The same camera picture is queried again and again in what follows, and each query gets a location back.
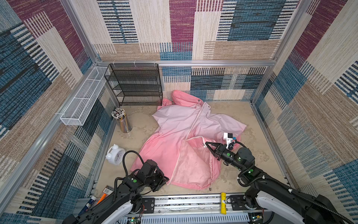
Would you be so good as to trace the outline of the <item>pink zip-up jacket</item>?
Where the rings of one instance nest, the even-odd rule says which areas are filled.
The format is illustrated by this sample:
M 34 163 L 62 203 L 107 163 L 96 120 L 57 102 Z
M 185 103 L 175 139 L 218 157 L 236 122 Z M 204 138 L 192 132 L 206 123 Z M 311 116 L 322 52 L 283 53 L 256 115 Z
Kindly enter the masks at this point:
M 131 170 L 153 160 L 169 178 L 168 184 L 194 190 L 209 188 L 221 172 L 220 162 L 205 143 L 224 144 L 224 133 L 240 138 L 247 127 L 228 115 L 212 113 L 208 103 L 179 90 L 172 92 L 172 100 L 164 100 L 153 117 L 158 128 Z

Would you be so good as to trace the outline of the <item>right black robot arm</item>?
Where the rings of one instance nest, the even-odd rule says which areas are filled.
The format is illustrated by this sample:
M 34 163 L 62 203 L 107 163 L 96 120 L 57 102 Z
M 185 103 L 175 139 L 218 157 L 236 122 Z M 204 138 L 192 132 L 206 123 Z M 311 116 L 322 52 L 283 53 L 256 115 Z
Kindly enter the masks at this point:
M 303 193 L 256 167 L 255 157 L 244 145 L 236 153 L 232 152 L 231 148 L 237 143 L 226 145 L 207 141 L 205 145 L 215 158 L 240 171 L 237 181 L 240 186 L 248 188 L 244 195 L 248 209 L 268 209 L 295 224 L 352 223 L 337 212 L 328 198 Z

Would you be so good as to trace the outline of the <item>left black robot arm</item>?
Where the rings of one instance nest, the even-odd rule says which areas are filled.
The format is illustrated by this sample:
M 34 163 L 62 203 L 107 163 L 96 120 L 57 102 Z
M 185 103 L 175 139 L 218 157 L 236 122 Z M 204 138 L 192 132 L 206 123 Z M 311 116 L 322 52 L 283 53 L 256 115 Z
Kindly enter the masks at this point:
M 137 172 L 127 175 L 122 183 L 102 202 L 79 216 L 69 215 L 64 224 L 112 224 L 119 218 L 138 212 L 142 207 L 141 192 L 149 187 L 158 191 L 169 181 L 153 160 L 147 160 Z

